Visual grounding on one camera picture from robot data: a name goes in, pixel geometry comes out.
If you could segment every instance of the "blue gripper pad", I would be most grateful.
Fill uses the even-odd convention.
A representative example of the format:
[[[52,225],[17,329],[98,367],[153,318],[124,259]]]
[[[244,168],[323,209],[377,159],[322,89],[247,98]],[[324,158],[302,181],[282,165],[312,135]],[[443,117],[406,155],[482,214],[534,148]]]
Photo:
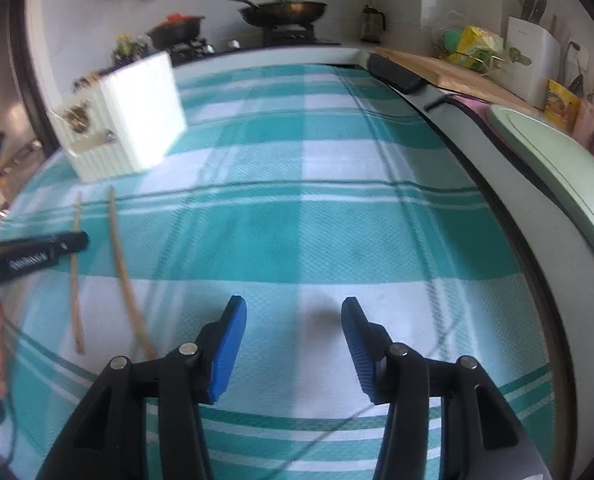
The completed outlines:
[[[232,296],[218,322],[221,341],[215,350],[213,372],[208,386],[208,397],[212,402],[216,402],[228,387],[241,338],[244,336],[246,319],[246,301],[241,296]]]
[[[374,404],[391,402],[387,391],[386,352],[392,341],[381,325],[366,319],[357,298],[341,305],[341,326],[363,393]]]

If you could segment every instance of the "wooden cutting board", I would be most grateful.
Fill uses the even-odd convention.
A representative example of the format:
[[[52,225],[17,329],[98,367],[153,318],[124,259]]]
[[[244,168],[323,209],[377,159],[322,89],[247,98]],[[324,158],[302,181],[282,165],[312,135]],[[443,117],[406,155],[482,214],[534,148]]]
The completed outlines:
[[[501,88],[491,80],[461,66],[434,57],[416,56],[415,54],[398,52],[381,46],[375,47],[375,54],[390,59],[439,88],[471,95],[493,104],[507,106],[532,117],[539,116],[539,110],[530,106],[523,99],[505,88]]]

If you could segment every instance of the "teal checkered tablecloth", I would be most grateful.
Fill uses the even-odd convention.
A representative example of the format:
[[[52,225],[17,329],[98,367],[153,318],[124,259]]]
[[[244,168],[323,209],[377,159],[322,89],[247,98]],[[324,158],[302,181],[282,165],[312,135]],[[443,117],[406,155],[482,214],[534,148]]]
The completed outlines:
[[[425,356],[476,356],[551,459],[552,375],[526,281],[481,193],[416,111],[367,72],[319,65],[184,80],[179,92],[189,127],[157,168],[81,184],[56,153],[0,225],[0,240],[70,230],[82,193],[91,240],[79,256],[85,355],[74,351],[67,258],[3,292],[20,478],[33,478],[109,359],[143,359],[110,248],[109,184],[160,355],[193,340],[233,294],[247,300],[229,389],[201,409],[219,480],[372,478],[386,407],[355,375],[339,320],[346,296]],[[156,415],[149,404],[152,479]]]

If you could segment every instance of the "white plastic box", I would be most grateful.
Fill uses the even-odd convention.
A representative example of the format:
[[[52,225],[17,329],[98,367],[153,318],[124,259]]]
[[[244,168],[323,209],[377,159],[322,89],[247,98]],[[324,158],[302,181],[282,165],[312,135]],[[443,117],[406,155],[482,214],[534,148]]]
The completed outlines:
[[[532,61],[528,66],[508,60],[498,82],[529,105],[543,110],[548,79],[557,79],[561,46],[545,28],[512,16],[508,18],[506,49],[515,47]]]
[[[50,115],[82,182],[148,170],[186,130],[166,52],[103,77]]]

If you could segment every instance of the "chopstick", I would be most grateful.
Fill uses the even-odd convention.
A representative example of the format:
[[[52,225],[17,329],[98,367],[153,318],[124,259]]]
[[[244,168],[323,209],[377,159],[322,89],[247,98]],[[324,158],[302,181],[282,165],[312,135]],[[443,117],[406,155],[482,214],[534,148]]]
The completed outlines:
[[[137,341],[144,349],[146,357],[149,360],[157,359],[157,353],[152,347],[151,340],[144,328],[144,320],[140,314],[137,304],[135,302],[135,295],[133,294],[133,287],[131,280],[128,277],[128,270],[126,269],[126,262],[124,261],[124,252],[122,250],[122,242],[119,238],[119,229],[117,227],[117,211],[115,206],[115,188],[110,186],[108,191],[108,227],[110,229],[110,240],[113,246],[113,255],[115,257],[115,266],[119,274],[119,283],[122,287],[122,296],[124,297],[124,304],[128,310],[128,316],[133,325],[133,332]]]
[[[82,194],[77,195],[75,202],[75,218],[72,221],[72,230],[80,231],[80,214],[82,212]],[[80,296],[78,292],[78,266],[77,253],[71,254],[71,330],[75,338],[75,352],[84,354],[84,328],[82,327],[82,313],[80,311]]]

